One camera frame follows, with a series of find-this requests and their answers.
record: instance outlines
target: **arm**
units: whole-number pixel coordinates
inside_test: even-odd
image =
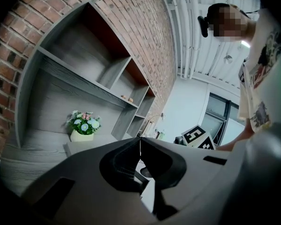
[[[238,135],[233,141],[229,142],[226,145],[217,147],[217,150],[220,151],[232,151],[234,144],[240,140],[248,139],[254,135],[254,131],[252,130],[250,119],[247,119],[245,121],[245,127],[244,130],[241,132],[240,135]]]

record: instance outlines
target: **white t-shirt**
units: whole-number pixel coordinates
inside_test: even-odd
[[[267,9],[259,11],[248,58],[239,71],[239,117],[254,132],[281,123],[281,29]]]

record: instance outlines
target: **fluorescent light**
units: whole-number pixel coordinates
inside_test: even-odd
[[[248,43],[247,43],[247,42],[245,42],[245,41],[242,41],[242,45],[244,45],[244,46],[246,46],[246,47],[250,48],[250,44],[248,44]]]

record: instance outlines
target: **white vase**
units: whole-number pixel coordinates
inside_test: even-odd
[[[83,134],[78,133],[76,130],[73,130],[70,138],[71,138],[72,142],[92,141],[92,140],[94,140],[94,134],[83,135]]]

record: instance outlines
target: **person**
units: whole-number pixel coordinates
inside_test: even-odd
[[[248,139],[274,122],[281,122],[281,29],[267,9],[254,21],[235,5],[213,4],[207,17],[198,17],[202,36],[208,29],[224,42],[245,41],[249,56],[239,70],[239,117],[246,121],[238,137],[217,150],[231,151],[236,142]]]

